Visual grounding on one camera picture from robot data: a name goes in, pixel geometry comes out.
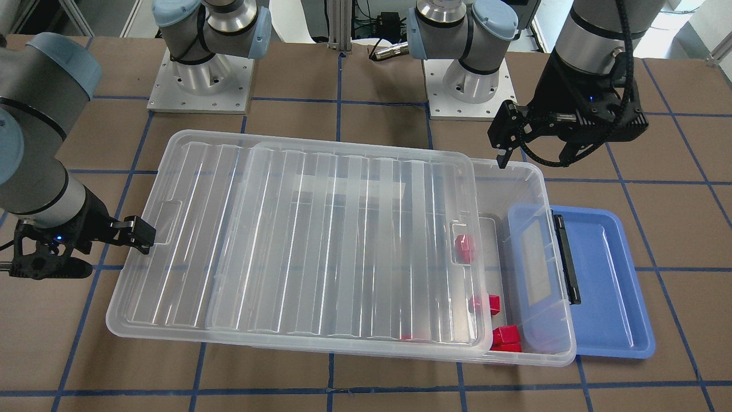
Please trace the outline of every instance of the aluminum base plate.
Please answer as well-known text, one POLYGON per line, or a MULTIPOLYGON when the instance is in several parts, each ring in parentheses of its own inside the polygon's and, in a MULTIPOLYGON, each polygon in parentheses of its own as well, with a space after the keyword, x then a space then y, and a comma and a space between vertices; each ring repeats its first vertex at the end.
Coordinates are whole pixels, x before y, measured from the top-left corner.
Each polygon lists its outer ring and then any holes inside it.
POLYGON ((244 114, 249 100, 254 60, 227 56, 235 78, 226 89, 214 95, 193 95, 183 90, 173 76, 170 52, 166 49, 147 109, 165 113, 244 114))
POLYGON ((448 59, 425 60, 425 86, 430 100, 430 118, 442 120, 481 120, 491 121, 506 100, 516 100, 511 76, 506 60, 498 69, 501 81, 493 97, 485 103, 465 103, 451 96, 442 84, 447 68, 452 63, 448 59))

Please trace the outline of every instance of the table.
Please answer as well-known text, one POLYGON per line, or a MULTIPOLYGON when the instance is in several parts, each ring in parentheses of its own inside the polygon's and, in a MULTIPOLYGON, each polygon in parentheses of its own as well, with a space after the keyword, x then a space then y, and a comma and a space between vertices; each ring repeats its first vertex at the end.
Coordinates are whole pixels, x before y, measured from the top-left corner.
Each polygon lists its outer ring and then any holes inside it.
MULTIPOLYGON (((8 40, 20 48, 28 37, 8 40)), ((421 65, 408 57, 272 43, 246 117, 152 114, 162 40, 74 40, 104 76, 58 159, 117 216, 142 212, 165 144, 185 128, 495 156, 487 123, 428 119, 421 65)), ((547 57, 508 54, 520 103, 547 57)), ((122 339, 104 317, 128 250, 96 245, 88 279, 0 277, 0 410, 729 411, 732 91, 698 60, 638 59, 635 72, 649 130, 542 170, 553 204, 622 220, 657 340, 650 359, 501 367, 122 339)), ((532 145, 559 152, 555 139, 532 145)), ((10 238, 15 219, 0 225, 10 238)))

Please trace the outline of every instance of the transparent plastic box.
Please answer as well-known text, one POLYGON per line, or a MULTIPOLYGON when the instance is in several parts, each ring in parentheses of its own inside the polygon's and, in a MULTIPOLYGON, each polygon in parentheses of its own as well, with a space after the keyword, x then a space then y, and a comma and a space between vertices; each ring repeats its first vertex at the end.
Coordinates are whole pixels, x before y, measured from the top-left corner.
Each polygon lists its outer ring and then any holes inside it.
POLYGON ((549 217, 527 163, 183 130, 143 213, 155 246, 130 253, 107 324, 152 339, 568 364, 556 241, 535 230, 549 217), (479 304, 489 293, 504 302, 493 318, 479 304), (519 326, 524 353, 490 350, 503 324, 519 326))

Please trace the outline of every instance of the red block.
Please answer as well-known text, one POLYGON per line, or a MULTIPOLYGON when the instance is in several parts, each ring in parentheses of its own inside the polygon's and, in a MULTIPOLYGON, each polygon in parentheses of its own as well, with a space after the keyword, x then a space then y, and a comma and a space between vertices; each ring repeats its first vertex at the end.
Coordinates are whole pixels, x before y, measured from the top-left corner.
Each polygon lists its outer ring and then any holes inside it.
POLYGON ((455 238, 455 251, 457 252, 458 263, 470 263, 473 261, 473 240, 468 235, 458 235, 455 238))
POLYGON ((490 306, 490 315, 496 316, 501 311, 501 297, 488 295, 488 305, 490 306))
POLYGON ((490 349, 500 352, 523 352, 521 343, 506 343, 505 345, 492 346, 490 349))
POLYGON ((493 344, 505 345, 509 343, 521 342, 521 335, 518 333, 516 325, 499 326, 493 329, 493 344))

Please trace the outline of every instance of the blue tray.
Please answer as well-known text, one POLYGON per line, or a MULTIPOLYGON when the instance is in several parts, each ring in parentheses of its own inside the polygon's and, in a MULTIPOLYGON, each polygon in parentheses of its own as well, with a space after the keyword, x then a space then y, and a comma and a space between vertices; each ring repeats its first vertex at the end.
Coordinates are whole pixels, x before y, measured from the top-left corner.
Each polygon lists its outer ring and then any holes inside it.
POLYGON ((572 305, 577 354, 645 359, 656 350, 623 226, 606 210, 552 206, 562 215, 582 304, 572 305))

